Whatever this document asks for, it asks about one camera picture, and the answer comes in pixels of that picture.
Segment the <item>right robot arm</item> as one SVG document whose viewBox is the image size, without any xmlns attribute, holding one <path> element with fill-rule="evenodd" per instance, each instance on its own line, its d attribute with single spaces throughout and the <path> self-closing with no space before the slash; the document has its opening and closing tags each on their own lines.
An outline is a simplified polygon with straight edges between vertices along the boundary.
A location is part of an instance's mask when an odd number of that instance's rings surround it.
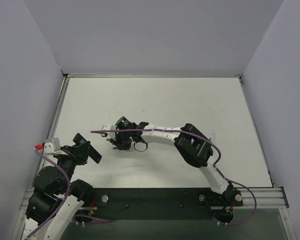
<svg viewBox="0 0 300 240">
<path fill-rule="evenodd" d="M 211 141 L 194 125 L 163 127 L 148 122 L 136 124 L 123 116 L 107 129 L 114 130 L 106 139 L 118 150 L 127 151 L 139 143 L 146 147 L 151 143 L 175 147 L 187 164 L 201 171 L 212 192 L 226 201 L 236 196 L 233 184 L 217 170 L 215 164 L 209 162 L 214 154 Z"/>
</svg>

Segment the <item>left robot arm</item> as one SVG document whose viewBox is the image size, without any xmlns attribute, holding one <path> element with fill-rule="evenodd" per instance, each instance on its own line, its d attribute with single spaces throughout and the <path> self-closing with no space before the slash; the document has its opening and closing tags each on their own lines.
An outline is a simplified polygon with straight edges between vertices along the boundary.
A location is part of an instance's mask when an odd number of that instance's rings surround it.
<svg viewBox="0 0 300 240">
<path fill-rule="evenodd" d="M 34 152 L 49 165 L 34 180 L 25 212 L 23 239 L 59 240 L 78 209 L 91 203 L 93 187 L 71 178 L 77 166 L 87 163 L 92 151 L 89 141 L 72 146 L 52 142 L 35 146 Z"/>
</svg>

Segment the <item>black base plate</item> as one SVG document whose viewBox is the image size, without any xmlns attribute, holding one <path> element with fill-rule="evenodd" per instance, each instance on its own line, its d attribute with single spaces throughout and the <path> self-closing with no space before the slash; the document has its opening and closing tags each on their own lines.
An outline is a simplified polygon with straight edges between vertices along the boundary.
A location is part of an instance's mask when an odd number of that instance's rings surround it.
<svg viewBox="0 0 300 240">
<path fill-rule="evenodd" d="M 79 222 L 93 218 L 119 220 L 210 220 L 218 210 L 242 207 L 239 190 L 229 200 L 207 187 L 94 188 L 75 214 Z"/>
</svg>

